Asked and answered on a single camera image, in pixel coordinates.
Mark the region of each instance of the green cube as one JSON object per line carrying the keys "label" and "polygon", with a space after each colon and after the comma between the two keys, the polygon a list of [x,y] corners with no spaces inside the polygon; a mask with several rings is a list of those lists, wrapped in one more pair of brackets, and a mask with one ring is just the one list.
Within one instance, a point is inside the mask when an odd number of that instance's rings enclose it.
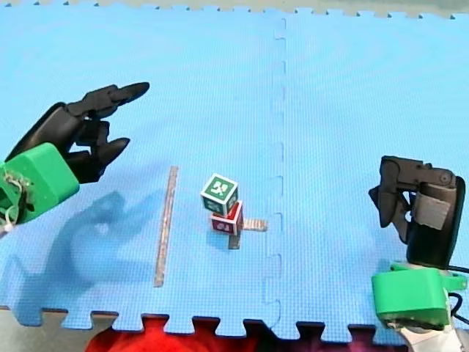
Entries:
{"label": "green cube", "polygon": [[200,195],[205,209],[227,216],[238,201],[237,183],[227,177],[213,174]]}

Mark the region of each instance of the blue foam mat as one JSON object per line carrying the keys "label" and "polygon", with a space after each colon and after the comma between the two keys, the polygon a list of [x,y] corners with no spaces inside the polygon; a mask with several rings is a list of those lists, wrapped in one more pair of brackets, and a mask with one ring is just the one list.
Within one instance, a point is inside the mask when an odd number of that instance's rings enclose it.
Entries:
{"label": "blue foam mat", "polygon": [[[405,257],[367,196],[380,157],[469,175],[469,21],[422,17],[0,9],[1,104],[15,121],[0,131],[2,155],[56,101],[152,84],[110,118],[111,136],[132,142],[102,181],[0,242],[0,303],[30,326],[43,308],[66,309],[74,329],[90,328],[93,311],[119,313],[121,330],[141,329],[142,314],[169,315],[166,330],[182,333],[194,316],[215,317],[229,336],[245,334],[244,319],[282,338],[298,337],[297,322],[324,323],[323,339],[336,342],[349,324],[379,325],[370,277]],[[180,179],[155,289],[171,165]],[[270,221],[244,233],[240,251],[209,231],[199,191],[212,172],[240,183],[246,217]],[[467,217],[458,265],[469,265]],[[383,329],[376,341],[400,342]]]}

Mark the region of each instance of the red fabric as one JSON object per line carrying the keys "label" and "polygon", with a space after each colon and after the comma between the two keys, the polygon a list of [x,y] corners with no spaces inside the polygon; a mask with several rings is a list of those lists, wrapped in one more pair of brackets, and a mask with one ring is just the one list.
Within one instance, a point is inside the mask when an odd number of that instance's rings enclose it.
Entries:
{"label": "red fabric", "polygon": [[192,335],[172,335],[163,332],[165,321],[144,320],[144,332],[127,333],[112,329],[98,334],[85,352],[254,352],[254,338],[224,339],[213,331],[200,327]]}

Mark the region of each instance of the block symbol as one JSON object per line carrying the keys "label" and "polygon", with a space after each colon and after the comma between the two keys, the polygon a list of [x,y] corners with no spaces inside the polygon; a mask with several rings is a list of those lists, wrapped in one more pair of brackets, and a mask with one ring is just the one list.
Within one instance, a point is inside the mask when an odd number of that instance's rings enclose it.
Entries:
{"label": "block symbol", "polygon": [[237,183],[224,176],[213,174],[200,195],[204,208],[213,213],[228,216],[238,199]]}
{"label": "block symbol", "polygon": [[225,232],[228,235],[238,236],[243,228],[243,202],[233,205],[228,216],[213,213],[210,217],[212,228],[215,231]]}

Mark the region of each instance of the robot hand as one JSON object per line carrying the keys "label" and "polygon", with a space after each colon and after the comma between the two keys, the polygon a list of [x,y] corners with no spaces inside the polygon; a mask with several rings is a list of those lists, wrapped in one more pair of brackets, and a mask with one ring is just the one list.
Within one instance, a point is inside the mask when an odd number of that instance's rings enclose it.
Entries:
{"label": "robot hand", "polygon": [[[112,85],[88,92],[75,103],[54,104],[16,144],[6,161],[49,142],[60,152],[79,183],[97,182],[130,141],[119,138],[108,142],[110,124],[102,119],[111,116],[119,106],[140,98],[148,89],[148,83],[123,88]],[[90,152],[70,153],[74,143],[90,147]]]}
{"label": "robot hand", "polygon": [[464,180],[447,169],[393,156],[381,159],[380,174],[380,184],[369,196],[381,227],[393,223],[407,244],[409,263],[447,270],[461,221]]}
{"label": "robot hand", "polygon": [[[0,233],[57,206],[80,184],[99,181],[130,141],[108,142],[110,124],[103,119],[148,89],[146,82],[111,85],[50,107],[0,163]],[[89,150],[70,152],[74,144]]]}
{"label": "robot hand", "polygon": [[[449,271],[457,242],[465,182],[447,169],[422,161],[384,156],[380,184],[369,191],[381,227],[392,223],[404,244],[408,263],[373,276],[377,315],[404,337],[412,352],[469,351],[469,335],[454,328],[467,280]],[[458,304],[451,308],[449,297]]]}

